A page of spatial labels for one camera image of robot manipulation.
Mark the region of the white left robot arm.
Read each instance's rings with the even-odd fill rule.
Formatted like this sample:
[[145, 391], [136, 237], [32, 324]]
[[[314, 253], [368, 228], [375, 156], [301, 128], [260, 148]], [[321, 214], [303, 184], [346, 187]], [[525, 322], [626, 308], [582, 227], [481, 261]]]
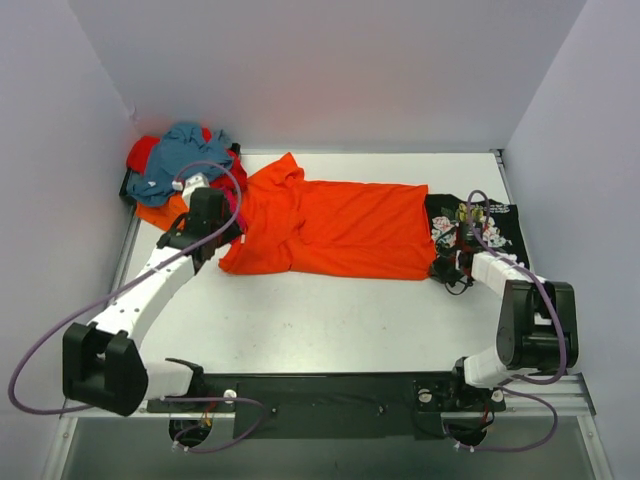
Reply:
[[240, 235], [227, 196], [197, 188], [189, 209], [162, 234], [140, 271], [115, 301], [88, 324], [73, 323], [62, 339], [62, 388], [77, 402], [121, 416], [147, 400], [170, 397], [184, 412], [199, 409], [206, 388], [200, 366], [139, 351], [155, 320], [215, 251]]

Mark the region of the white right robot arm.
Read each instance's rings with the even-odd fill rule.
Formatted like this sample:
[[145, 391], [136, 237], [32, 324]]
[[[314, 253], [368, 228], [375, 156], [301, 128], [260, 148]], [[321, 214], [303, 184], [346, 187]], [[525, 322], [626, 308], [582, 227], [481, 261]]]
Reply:
[[431, 276], [448, 291], [481, 283], [501, 300], [495, 345], [462, 360], [462, 375], [446, 385], [458, 409], [469, 409], [482, 388], [514, 379], [550, 384], [573, 368], [579, 357], [574, 288], [528, 270], [515, 255], [478, 241], [478, 224], [456, 223], [435, 230], [436, 260]]

